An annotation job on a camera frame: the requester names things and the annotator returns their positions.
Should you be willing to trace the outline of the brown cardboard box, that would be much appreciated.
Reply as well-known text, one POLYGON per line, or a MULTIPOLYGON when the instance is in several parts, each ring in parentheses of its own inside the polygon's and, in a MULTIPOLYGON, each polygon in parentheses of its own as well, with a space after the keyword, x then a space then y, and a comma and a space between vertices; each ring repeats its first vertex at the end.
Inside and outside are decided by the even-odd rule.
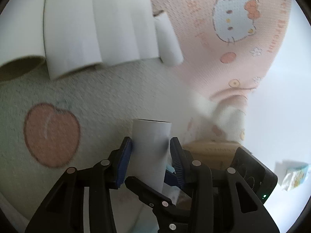
POLYGON ((209 168, 224 170, 230 166, 241 144, 228 141, 196 140, 183 145, 193 158, 209 168))

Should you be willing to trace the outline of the paper on wall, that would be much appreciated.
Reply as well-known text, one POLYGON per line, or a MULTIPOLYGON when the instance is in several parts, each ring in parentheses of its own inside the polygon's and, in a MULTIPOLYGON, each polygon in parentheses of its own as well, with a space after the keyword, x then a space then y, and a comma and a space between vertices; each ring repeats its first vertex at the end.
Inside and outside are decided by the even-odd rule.
POLYGON ((310 175, 310 165, 289 168, 281 184, 281 188, 286 191, 293 190, 302 185, 310 175))

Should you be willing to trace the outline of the white paper roll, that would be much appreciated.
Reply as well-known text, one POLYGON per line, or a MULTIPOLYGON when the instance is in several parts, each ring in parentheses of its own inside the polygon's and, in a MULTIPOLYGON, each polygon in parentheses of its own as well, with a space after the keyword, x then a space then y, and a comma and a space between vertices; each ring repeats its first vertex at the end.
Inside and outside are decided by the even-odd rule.
POLYGON ((128 0, 140 59, 159 57, 151 0, 128 0))
POLYGON ((170 122, 135 119, 128 175, 162 192, 171 138, 170 122))
POLYGON ((182 64, 183 54, 168 14, 160 10, 154 20, 160 59, 169 67, 182 64))
POLYGON ((104 65, 140 58, 127 0, 93 0, 96 32, 104 65))
POLYGON ((45 0, 9 0, 1 12, 1 82, 44 64, 45 0))
POLYGON ((51 80, 102 63, 92 0, 45 0, 43 23, 51 80))

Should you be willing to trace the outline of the pink Hello Kitty bedsheet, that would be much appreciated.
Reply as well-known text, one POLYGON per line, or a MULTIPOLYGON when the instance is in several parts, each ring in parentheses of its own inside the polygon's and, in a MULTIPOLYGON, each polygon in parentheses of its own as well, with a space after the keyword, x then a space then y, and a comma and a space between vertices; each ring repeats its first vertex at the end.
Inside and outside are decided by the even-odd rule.
POLYGON ((182 145, 241 144, 248 94, 267 74, 287 30, 292 0, 250 0, 254 32, 220 40, 216 0, 152 0, 175 28, 183 64, 158 59, 110 68, 89 66, 52 81, 47 66, 1 82, 1 210, 23 232, 69 167, 87 168, 131 134, 135 118, 172 123, 182 145))

